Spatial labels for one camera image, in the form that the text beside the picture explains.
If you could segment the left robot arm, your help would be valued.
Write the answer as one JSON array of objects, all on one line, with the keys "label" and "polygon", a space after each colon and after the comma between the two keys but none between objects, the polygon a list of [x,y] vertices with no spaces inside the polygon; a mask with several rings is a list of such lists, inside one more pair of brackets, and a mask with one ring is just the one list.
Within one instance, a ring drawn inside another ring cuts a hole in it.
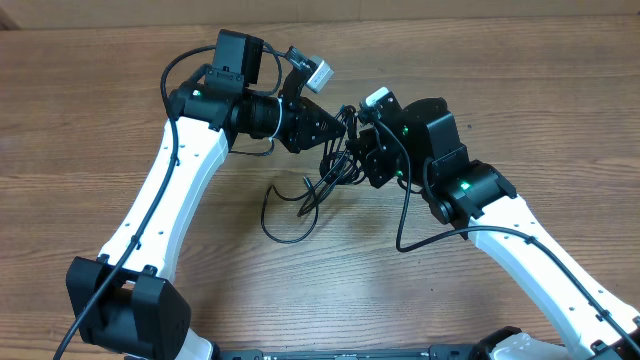
[{"label": "left robot arm", "polygon": [[151,170],[132,207],[95,259],[74,259],[66,287],[70,336],[133,359],[215,359],[218,347],[191,326],[174,286],[181,247],[211,178],[236,138],[281,143],[297,153],[341,137],[345,126],[310,99],[330,65],[296,48],[221,30],[213,58],[175,90]]}]

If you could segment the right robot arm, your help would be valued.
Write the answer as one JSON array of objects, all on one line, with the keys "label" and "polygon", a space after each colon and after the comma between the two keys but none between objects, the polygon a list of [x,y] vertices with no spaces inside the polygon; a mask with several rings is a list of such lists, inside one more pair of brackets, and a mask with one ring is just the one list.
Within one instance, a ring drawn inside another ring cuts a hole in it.
[{"label": "right robot arm", "polygon": [[549,320],[554,345],[507,326],[460,351],[463,359],[636,359],[639,312],[600,283],[547,232],[515,186],[470,160],[442,98],[401,106],[382,87],[360,104],[364,130],[348,144],[370,184],[420,188],[431,214],[451,230],[402,253],[459,235],[490,256]]}]

